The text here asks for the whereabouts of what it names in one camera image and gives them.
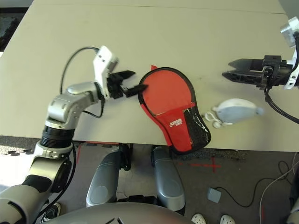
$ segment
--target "white bracket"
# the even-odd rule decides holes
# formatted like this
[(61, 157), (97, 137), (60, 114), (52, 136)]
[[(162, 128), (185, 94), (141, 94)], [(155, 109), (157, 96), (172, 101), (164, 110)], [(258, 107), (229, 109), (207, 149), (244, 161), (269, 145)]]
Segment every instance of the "white bracket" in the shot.
[(93, 60), (95, 82), (99, 83), (101, 93), (105, 99), (110, 98), (107, 86), (107, 78), (118, 63), (118, 58), (106, 47), (101, 46)]

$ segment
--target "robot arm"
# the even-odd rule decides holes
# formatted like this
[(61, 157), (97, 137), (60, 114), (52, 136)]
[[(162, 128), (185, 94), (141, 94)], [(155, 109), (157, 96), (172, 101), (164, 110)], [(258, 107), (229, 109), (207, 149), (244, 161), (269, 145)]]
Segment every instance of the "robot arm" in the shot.
[(223, 72), (223, 76), (233, 82), (254, 84), (261, 90), (272, 86), (284, 85), (288, 90), (299, 85), (298, 39), (299, 20), (294, 17), (282, 27), (281, 33), (289, 47), (296, 47), (291, 60), (282, 60), (281, 56), (266, 55), (264, 59), (239, 59), (230, 62), (234, 70)]
[(146, 86), (132, 89), (122, 86), (131, 71), (112, 73), (118, 58), (102, 46), (93, 61), (95, 82), (75, 84), (49, 104), (43, 136), (35, 147), (29, 174), (21, 185), (0, 193), (0, 224), (32, 224), (52, 193), (61, 192), (67, 183), (73, 149), (72, 138), (84, 109), (105, 100), (128, 97), (143, 91)]

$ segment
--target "black joint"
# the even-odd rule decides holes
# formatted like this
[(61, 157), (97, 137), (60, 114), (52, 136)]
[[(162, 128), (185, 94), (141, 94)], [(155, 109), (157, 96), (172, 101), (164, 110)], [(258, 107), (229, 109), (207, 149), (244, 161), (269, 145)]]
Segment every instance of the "black joint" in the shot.
[(66, 148), (71, 145), (75, 129), (63, 130), (45, 126), (41, 145), (49, 148)]
[(44, 176), (28, 175), (22, 185), (31, 186), (38, 190), (39, 193), (46, 192), (51, 186), (52, 181)]
[(51, 189), (52, 193), (60, 192), (66, 185), (67, 179), (69, 177), (71, 170), (71, 162), (65, 161), (59, 168), (55, 180), (53, 182), (53, 186)]

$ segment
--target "red tape mark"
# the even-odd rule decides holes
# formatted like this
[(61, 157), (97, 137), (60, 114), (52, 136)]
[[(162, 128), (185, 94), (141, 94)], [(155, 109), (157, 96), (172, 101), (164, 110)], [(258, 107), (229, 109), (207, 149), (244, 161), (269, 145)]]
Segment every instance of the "red tape mark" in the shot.
[(262, 206), (261, 207), (261, 220), (263, 221), (264, 220), (264, 217), (265, 217), (265, 213), (264, 213), (264, 207)]
[(157, 69), (157, 68), (158, 68), (157, 66), (152, 65), (152, 66), (150, 67), (150, 70), (153, 71), (153, 70), (155, 70), (155, 69)]
[(76, 164), (79, 163), (79, 157), (80, 157), (81, 147), (82, 147), (82, 144), (80, 144), (79, 147), (78, 147), (78, 155), (77, 155)]
[(212, 156), (212, 165), (213, 165), (213, 173), (216, 172), (216, 168), (215, 168), (215, 158)]
[(191, 167), (212, 167), (213, 169), (215, 168), (221, 168), (221, 165), (213, 165), (213, 164), (188, 164)]

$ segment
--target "black mesh pocket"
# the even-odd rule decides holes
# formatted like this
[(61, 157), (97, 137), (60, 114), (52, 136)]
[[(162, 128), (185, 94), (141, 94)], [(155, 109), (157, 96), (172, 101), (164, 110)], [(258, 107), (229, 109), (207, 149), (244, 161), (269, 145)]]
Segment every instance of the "black mesh pocket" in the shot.
[(205, 147), (211, 141), (211, 133), (199, 115), (197, 107), (185, 109), (184, 117), (192, 149)]

